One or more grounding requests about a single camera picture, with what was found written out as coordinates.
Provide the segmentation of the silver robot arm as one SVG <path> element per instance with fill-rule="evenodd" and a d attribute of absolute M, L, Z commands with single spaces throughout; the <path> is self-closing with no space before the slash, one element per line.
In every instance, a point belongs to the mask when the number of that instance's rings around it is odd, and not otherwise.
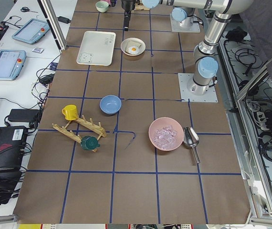
<path fill-rule="evenodd" d="M 232 15 L 239 14 L 248 9 L 253 3 L 252 0 L 143 0 L 143 5 L 149 9 L 159 4 L 167 6 L 195 8 L 202 10 L 215 11 L 211 23 L 206 31 L 204 40 L 201 41 L 194 50 L 195 60 L 201 57 L 212 56 L 215 54 L 227 23 L 230 22 Z"/>
<path fill-rule="evenodd" d="M 188 7 L 174 7 L 171 12 L 171 20 L 179 23 L 181 27 L 193 25 L 193 16 L 195 8 Z"/>

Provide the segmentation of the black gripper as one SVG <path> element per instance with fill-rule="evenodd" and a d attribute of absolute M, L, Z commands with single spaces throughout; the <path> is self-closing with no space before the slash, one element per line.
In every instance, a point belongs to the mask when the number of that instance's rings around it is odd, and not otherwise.
<path fill-rule="evenodd" d="M 122 0 L 121 7 L 125 11 L 124 31 L 128 31 L 130 22 L 130 11 L 134 10 L 134 0 Z"/>

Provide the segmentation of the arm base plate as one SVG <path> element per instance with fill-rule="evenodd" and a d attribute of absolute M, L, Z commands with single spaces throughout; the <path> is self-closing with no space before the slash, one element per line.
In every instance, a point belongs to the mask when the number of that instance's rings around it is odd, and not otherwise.
<path fill-rule="evenodd" d="M 193 81 L 193 73 L 178 73 L 180 97 L 183 102 L 217 103 L 215 86 L 200 86 Z"/>
<path fill-rule="evenodd" d="M 170 14 L 170 21 L 172 32 L 200 33 L 200 25 L 195 14 L 182 22 L 174 20 Z"/>

